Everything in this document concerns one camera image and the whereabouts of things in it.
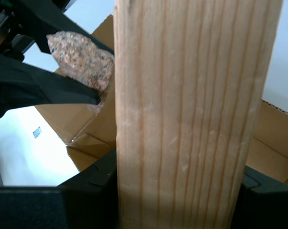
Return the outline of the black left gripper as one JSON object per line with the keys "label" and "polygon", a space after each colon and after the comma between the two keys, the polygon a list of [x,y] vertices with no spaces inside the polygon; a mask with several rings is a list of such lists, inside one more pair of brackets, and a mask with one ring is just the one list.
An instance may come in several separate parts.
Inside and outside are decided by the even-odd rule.
{"label": "black left gripper", "polygon": [[11,109],[41,104],[101,102],[97,90],[69,77],[18,60],[37,43],[50,54],[47,35],[72,31],[91,39],[100,49],[113,49],[67,18],[51,0],[0,0],[0,118]]}

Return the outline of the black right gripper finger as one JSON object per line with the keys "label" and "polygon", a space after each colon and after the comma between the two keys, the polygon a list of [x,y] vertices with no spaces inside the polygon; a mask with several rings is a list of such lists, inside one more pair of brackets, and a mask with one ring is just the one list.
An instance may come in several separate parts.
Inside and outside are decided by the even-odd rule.
{"label": "black right gripper finger", "polygon": [[116,228],[116,149],[56,187],[0,187],[0,229]]}
{"label": "black right gripper finger", "polygon": [[288,185],[245,167],[232,229],[288,229]]}

